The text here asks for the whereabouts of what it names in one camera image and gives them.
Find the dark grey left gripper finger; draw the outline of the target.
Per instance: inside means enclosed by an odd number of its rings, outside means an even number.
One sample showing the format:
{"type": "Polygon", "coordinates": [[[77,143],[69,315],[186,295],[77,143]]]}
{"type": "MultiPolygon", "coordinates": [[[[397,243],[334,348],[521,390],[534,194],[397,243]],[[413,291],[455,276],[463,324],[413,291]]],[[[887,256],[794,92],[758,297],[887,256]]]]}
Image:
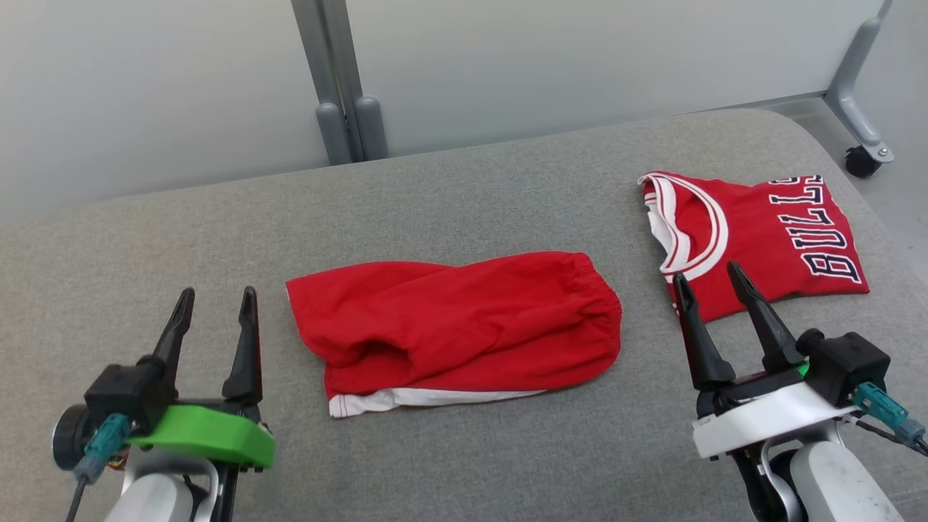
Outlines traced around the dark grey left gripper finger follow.
{"type": "Polygon", "coordinates": [[[236,344],[232,369],[223,383],[223,399],[246,405],[257,405],[264,399],[264,383],[262,382],[257,291],[252,286],[247,286],[243,291],[238,322],[241,333],[238,344],[236,344]]]}
{"type": "Polygon", "coordinates": [[[183,337],[188,333],[192,320],[194,302],[194,288],[183,289],[153,353],[137,361],[139,365],[150,365],[155,368],[160,382],[168,384],[172,389],[176,389],[177,366],[183,337]]]}

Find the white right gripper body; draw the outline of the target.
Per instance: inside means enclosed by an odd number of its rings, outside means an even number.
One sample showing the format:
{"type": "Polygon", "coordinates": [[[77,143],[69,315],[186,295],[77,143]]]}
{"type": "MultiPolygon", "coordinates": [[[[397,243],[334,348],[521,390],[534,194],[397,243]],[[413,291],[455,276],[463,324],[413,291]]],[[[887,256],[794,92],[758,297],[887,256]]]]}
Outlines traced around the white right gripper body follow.
{"type": "Polygon", "coordinates": [[[716,458],[856,412],[853,403],[836,407],[824,399],[803,380],[803,368],[762,371],[700,392],[692,424],[699,457],[716,458]]]}

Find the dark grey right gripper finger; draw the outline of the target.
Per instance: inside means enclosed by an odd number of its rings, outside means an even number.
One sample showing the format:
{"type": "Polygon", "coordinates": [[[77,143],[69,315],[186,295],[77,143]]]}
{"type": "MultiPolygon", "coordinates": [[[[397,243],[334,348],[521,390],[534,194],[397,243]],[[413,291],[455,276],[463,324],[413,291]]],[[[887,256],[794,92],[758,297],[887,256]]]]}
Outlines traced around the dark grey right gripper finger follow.
{"type": "Polygon", "coordinates": [[[673,276],[673,291],[693,389],[709,392],[728,386],[735,380],[736,374],[713,343],[700,317],[699,302],[682,272],[673,276]]]}
{"type": "Polygon", "coordinates": [[[769,301],[748,278],[742,266],[735,261],[729,261],[728,275],[736,297],[751,317],[753,329],[763,350],[763,369],[768,373],[780,373],[798,368],[805,363],[805,357],[796,348],[795,337],[769,301]]]}

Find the red white-trimmed shorts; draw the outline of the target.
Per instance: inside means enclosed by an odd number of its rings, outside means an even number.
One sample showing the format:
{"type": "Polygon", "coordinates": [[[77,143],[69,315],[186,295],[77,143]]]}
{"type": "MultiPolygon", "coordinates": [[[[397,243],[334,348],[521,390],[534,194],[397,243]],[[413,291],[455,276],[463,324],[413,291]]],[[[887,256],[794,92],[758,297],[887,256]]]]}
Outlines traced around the red white-trimmed shorts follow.
{"type": "Polygon", "coordinates": [[[338,419],[571,389],[622,348],[622,304],[583,252],[371,262],[293,278],[286,290],[338,419]]]}

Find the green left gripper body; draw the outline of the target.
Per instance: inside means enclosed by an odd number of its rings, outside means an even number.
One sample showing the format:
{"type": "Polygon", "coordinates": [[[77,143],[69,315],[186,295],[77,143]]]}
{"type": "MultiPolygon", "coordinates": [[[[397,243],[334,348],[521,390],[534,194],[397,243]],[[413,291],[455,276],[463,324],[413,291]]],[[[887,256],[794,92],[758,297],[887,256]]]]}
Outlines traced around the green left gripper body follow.
{"type": "Polygon", "coordinates": [[[276,461],[276,439],[253,401],[175,403],[149,435],[132,435],[127,443],[248,470],[271,469],[276,461]]]}

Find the grey partition leg with caster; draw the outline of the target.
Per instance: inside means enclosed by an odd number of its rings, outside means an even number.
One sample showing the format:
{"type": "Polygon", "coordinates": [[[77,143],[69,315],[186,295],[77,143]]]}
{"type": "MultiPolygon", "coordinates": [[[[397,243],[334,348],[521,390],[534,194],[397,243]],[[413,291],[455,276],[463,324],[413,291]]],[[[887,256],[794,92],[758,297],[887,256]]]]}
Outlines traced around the grey partition leg with caster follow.
{"type": "Polygon", "coordinates": [[[846,151],[844,159],[845,171],[855,178],[871,178],[883,165],[895,159],[894,152],[869,119],[856,93],[856,80],[893,2],[882,1],[878,13],[858,28],[823,96],[823,102],[858,142],[846,151]]]}

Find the grey partition post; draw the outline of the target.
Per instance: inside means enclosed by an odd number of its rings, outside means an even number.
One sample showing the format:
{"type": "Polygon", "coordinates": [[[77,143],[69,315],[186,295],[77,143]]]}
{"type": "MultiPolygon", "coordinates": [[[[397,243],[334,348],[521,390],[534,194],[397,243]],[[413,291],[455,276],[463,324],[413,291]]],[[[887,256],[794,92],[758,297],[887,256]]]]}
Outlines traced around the grey partition post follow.
{"type": "Polygon", "coordinates": [[[315,116],[329,163],[387,158],[381,104],[363,92],[346,0],[289,1],[319,101],[315,116]]]}

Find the red white basketball jersey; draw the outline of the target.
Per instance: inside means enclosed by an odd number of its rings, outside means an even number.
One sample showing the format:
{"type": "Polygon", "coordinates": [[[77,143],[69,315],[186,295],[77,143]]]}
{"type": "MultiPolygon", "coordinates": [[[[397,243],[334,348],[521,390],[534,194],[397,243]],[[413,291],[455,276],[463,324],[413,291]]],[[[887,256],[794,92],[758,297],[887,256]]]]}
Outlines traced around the red white basketball jersey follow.
{"type": "Polygon", "coordinates": [[[706,323],[745,311],[726,266],[770,302],[868,294],[854,234],[820,175],[753,186],[652,171],[639,178],[668,285],[682,274],[706,323]]]}

